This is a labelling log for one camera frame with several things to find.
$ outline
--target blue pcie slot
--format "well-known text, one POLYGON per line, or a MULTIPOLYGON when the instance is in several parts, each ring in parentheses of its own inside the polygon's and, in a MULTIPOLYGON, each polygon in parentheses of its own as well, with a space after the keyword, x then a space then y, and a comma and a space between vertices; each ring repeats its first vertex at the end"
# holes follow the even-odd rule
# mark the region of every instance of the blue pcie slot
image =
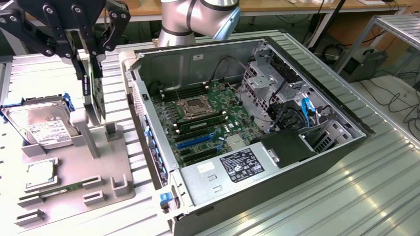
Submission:
POLYGON ((177 147, 177 149, 181 149, 181 148, 187 148, 192 145, 196 145, 199 143, 204 143, 204 142, 212 140, 213 136, 215 136, 215 133, 207 134, 203 137, 195 138, 193 140, 189 140, 189 141, 185 141, 185 142, 177 144, 176 147, 177 147))

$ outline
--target cpu socket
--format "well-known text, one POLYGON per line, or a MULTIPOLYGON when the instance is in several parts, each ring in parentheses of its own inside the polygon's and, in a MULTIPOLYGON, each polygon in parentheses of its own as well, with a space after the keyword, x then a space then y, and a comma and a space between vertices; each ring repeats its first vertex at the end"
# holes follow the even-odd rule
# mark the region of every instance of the cpu socket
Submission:
POLYGON ((208 113, 213 113, 208 99, 204 96, 181 100, 179 106, 184 110, 185 119, 197 118, 208 113))

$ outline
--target warning label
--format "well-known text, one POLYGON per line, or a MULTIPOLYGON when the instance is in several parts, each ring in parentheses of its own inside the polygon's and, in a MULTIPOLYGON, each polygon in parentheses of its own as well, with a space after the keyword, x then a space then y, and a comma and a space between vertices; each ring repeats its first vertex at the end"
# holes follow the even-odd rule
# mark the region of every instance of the warning label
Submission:
POLYGON ((231 180, 235 183, 248 179, 251 176, 264 171, 251 148, 223 157, 220 161, 231 180))
POLYGON ((41 146, 71 140, 71 134, 61 120, 31 124, 28 130, 41 146))

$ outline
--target wooden table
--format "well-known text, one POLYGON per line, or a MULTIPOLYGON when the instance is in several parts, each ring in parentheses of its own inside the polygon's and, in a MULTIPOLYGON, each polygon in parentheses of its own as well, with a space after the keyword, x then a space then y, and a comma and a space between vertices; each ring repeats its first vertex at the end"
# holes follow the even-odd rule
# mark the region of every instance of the wooden table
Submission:
MULTIPOLYGON (((161 2, 160 0, 123 0, 128 4, 132 22, 161 20, 161 2)), ((411 6, 408 0, 396 0, 400 6, 396 14, 403 14, 407 7, 411 6)), ((315 32, 309 46, 313 45, 319 35, 325 27, 325 24, 332 16, 332 12, 337 6, 339 0, 335 3, 320 5, 313 3, 291 3, 287 0, 241 0, 241 16, 268 16, 268 15, 293 15, 293 14, 315 14, 325 13, 319 29, 315 32)), ((377 12, 389 11, 388 4, 368 6, 357 0, 347 0, 340 12, 377 12)), ((40 21, 28 16, 28 19, 36 26, 43 26, 40 21)), ((97 19, 97 23, 104 23, 104 17, 97 19)), ((4 36, 11 44, 11 47, 17 55, 27 54, 25 47, 20 40, 4 33, 4 36)))

